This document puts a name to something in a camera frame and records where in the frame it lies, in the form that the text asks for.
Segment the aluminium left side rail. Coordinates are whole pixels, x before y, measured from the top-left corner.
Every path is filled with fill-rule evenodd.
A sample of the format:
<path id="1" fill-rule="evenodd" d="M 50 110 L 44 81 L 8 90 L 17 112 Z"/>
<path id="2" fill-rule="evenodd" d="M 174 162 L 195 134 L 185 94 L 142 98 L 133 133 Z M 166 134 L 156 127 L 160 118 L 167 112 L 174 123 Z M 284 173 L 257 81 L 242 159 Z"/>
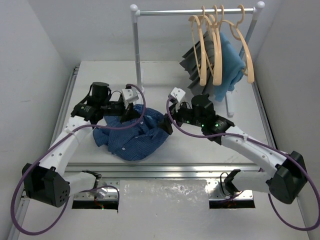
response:
<path id="1" fill-rule="evenodd" d="M 65 119 L 67 115 L 68 105 L 70 103 L 72 91 L 75 86 L 76 77 L 78 75 L 79 68 L 80 68 L 80 64 L 77 64 L 71 71 L 69 80 L 67 82 L 67 87 L 63 96 L 63 100 L 61 103 L 61 107 L 59 110 L 57 122 L 55 124 L 54 132 L 51 138 L 50 145 L 56 140 L 56 138 L 58 137 L 58 134 L 61 132 L 63 128 L 62 127 L 63 119 Z M 24 222 L 29 203 L 30 203 L 30 200 L 27 197 L 25 197 L 25 190 L 20 187 L 15 200 L 16 209 L 14 210 L 17 223 L 20 225 L 22 225 Z"/>

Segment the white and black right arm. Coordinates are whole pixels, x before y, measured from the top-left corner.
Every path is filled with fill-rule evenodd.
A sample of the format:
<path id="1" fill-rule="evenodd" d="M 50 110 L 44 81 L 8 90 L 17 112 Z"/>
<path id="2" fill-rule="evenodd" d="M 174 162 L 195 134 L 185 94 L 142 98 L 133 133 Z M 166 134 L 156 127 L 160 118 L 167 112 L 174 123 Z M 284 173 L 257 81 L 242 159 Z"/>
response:
<path id="1" fill-rule="evenodd" d="M 252 190 L 268 193 L 284 204 L 291 204 L 307 183 L 302 173 L 303 156 L 269 149 L 267 145 L 251 138 L 232 121 L 216 114 L 207 94 L 196 95 L 188 107 L 184 102 L 185 93 L 176 89 L 168 96 L 164 126 L 170 133 L 172 125 L 180 129 L 182 124 L 199 127 L 200 138 L 208 139 L 220 146 L 238 152 L 255 163 L 262 170 L 248 172 L 234 169 L 222 180 L 220 189 L 231 196 L 238 192 Z"/>

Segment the aluminium right side rail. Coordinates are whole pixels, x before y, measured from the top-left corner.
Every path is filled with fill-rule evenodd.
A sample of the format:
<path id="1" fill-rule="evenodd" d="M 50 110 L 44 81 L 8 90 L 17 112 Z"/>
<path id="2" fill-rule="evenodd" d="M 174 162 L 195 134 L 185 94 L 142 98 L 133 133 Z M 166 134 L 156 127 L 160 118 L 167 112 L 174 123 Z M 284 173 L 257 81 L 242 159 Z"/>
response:
<path id="1" fill-rule="evenodd" d="M 268 147 L 266 147 L 268 150 L 271 150 L 272 153 L 282 153 L 280 150 L 278 150 L 277 148 L 277 144 L 275 142 L 274 139 L 274 135 L 271 129 L 271 125 L 267 116 L 267 112 L 265 110 L 265 106 L 258 88 L 258 85 L 256 82 L 254 82 L 252 84 L 252 88 L 253 88 L 253 92 L 254 92 L 254 96 L 258 105 L 258 109 L 259 109 L 259 113 L 260 113 L 260 117 L 262 120 L 262 124 L 264 127 L 264 131 L 267 137 L 267 142 L 268 142 Z M 292 163 L 294 166 L 296 166 L 298 168 L 298 170 L 302 171 L 302 176 L 306 178 L 307 182 L 310 184 L 310 187 L 315 195 L 315 199 L 316 199 L 316 211 L 318 213 L 318 217 L 316 219 L 316 222 L 312 225 L 312 226 L 306 226 L 306 227 L 297 227 L 294 226 L 288 222 L 286 222 L 281 215 L 279 214 L 279 212 L 277 211 L 277 209 L 275 208 L 275 205 L 273 203 L 272 197 L 269 194 L 268 195 L 268 199 L 269 202 L 271 204 L 272 209 L 274 210 L 275 214 L 277 215 L 277 217 L 288 227 L 290 227 L 291 229 L 297 230 L 297 231 L 301 231 L 301 232 L 311 232 L 315 229 L 317 229 L 320 226 L 320 195 L 319 192 L 314 184 L 314 181 L 311 179 L 311 177 L 309 176 L 309 174 L 307 173 L 306 170 L 303 170 L 303 167 L 300 166 L 297 162 L 295 162 L 294 160 L 292 160 L 291 158 L 289 159 L 289 162 Z"/>

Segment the empty beige hanger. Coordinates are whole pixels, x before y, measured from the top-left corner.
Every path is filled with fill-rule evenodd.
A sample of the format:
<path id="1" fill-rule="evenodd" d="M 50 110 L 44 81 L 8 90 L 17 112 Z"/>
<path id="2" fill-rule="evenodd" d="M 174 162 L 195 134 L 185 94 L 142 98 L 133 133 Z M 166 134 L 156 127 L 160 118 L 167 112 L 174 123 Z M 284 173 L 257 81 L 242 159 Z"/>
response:
<path id="1" fill-rule="evenodd" d="M 242 43 L 243 50 L 244 50 L 244 56 L 245 56 L 245 67 L 242 70 L 242 73 L 247 77 L 247 82 L 249 84 L 253 84 L 254 81 L 255 81 L 255 73 L 254 73 L 254 66 L 253 66 L 252 56 L 251 56 L 248 44 L 247 44 L 245 38 L 243 37 L 243 34 L 239 30 L 239 25 L 245 19 L 245 8 L 244 8 L 244 6 L 242 4 L 240 4 L 237 8 L 240 9 L 241 19 L 236 24 L 234 24 L 234 23 L 232 23 L 231 21 L 228 21 L 228 20 L 223 20 L 223 21 L 225 23 L 228 23 L 229 29 L 230 29 L 230 32 L 231 32 L 232 36 L 236 40 L 238 40 L 238 41 L 240 41 Z"/>

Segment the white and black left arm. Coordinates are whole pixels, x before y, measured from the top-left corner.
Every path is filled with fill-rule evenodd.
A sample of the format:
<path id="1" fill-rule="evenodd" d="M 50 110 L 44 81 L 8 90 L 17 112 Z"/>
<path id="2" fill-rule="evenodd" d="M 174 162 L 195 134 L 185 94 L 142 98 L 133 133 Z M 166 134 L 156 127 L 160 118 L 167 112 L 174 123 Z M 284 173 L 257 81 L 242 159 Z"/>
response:
<path id="1" fill-rule="evenodd" d="M 83 170 L 65 176 L 66 167 L 80 143 L 99 128 L 104 116 L 133 117 L 138 122 L 142 116 L 133 113 L 134 103 L 144 99 L 138 86 L 128 83 L 121 90 L 118 101 L 112 101 L 109 84 L 93 82 L 87 95 L 73 108 L 60 135 L 35 163 L 22 169 L 22 180 L 26 196 L 30 199 L 61 207 L 72 195 L 93 192 L 101 179 L 99 173 Z"/>

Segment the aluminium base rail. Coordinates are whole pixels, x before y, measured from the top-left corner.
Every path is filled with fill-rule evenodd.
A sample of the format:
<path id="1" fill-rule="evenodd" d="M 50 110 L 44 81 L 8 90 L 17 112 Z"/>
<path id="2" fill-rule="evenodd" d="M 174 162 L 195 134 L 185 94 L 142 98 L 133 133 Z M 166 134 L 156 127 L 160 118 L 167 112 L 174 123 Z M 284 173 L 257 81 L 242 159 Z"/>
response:
<path id="1" fill-rule="evenodd" d="M 210 200 L 222 199 L 218 191 L 219 181 L 232 170 L 257 172 L 252 163 L 212 164 L 125 164 L 125 163 L 69 163 L 65 175 L 71 176 L 82 170 L 90 170 L 102 176 L 99 186 L 105 184 L 120 188 L 121 180 L 206 180 Z"/>

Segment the beige hanger with blue cloth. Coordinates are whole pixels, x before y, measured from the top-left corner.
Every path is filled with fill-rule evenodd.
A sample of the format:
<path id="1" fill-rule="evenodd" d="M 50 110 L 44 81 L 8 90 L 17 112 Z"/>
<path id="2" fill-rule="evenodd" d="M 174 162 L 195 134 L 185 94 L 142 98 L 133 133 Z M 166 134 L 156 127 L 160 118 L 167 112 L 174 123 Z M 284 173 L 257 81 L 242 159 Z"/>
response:
<path id="1" fill-rule="evenodd" d="M 222 84 L 222 75 L 223 75 L 223 60 L 222 60 L 222 46 L 221 46 L 221 38 L 218 24 L 218 8 L 216 5 L 213 6 L 215 17 L 212 16 L 213 21 L 213 29 L 215 33 L 216 46 L 215 57 L 214 57 L 214 76 L 213 76 L 213 85 L 220 86 Z"/>

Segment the beige hanger with grey cloth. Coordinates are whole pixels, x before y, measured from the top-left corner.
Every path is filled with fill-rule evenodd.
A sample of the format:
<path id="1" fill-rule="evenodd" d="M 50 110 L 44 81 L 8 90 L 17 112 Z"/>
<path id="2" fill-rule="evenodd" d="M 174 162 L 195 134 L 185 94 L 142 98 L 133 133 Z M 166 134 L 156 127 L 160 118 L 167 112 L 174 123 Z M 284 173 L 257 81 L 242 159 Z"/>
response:
<path id="1" fill-rule="evenodd" d="M 200 16 L 200 20 L 206 26 L 206 32 L 204 34 L 204 47 L 205 47 L 205 57 L 207 61 L 208 69 L 210 70 L 212 76 L 212 84 L 214 77 L 214 68 L 215 68 L 215 47 L 217 46 L 216 35 L 214 31 L 212 14 L 205 13 L 205 7 L 202 6 L 202 15 Z"/>

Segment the blue plaid button shirt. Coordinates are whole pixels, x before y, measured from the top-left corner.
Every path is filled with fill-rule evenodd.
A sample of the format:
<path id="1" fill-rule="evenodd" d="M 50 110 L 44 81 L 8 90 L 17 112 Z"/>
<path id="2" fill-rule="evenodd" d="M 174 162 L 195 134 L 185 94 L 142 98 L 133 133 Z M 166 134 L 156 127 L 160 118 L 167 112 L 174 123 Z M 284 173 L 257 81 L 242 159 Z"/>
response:
<path id="1" fill-rule="evenodd" d="M 93 139 L 98 147 L 106 146 L 108 152 L 125 161 L 140 161 L 155 152 L 169 137 L 158 127 L 164 115 L 146 108 L 142 121 L 124 130 L 96 128 Z"/>

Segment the light blue cloth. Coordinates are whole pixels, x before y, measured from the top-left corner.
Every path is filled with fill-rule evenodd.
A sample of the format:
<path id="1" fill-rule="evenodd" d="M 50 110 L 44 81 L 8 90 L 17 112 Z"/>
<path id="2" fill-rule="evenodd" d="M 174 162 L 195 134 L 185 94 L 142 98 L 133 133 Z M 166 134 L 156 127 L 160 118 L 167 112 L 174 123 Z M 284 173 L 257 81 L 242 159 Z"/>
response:
<path id="1" fill-rule="evenodd" d="M 245 68 L 245 63 L 223 32 L 220 32 L 220 42 L 222 82 L 214 87 L 214 99 L 218 102 L 224 99 L 228 91 L 232 92 L 235 89 L 235 85 L 243 78 L 242 70 Z"/>

